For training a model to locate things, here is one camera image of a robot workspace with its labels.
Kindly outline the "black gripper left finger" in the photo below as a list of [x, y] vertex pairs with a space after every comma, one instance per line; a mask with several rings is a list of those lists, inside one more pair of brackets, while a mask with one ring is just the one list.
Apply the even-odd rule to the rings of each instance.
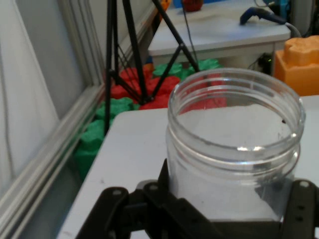
[[105, 189], [76, 237], [128, 239], [132, 232], [145, 231], [152, 239], [218, 239], [220, 234], [203, 214], [168, 190], [168, 180], [164, 162], [158, 180], [141, 189]]

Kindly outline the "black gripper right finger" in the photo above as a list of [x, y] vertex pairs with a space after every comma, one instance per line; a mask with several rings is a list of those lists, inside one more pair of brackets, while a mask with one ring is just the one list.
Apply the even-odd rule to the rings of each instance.
[[319, 188], [300, 179], [293, 182], [280, 229], [281, 239], [314, 239], [319, 228]]

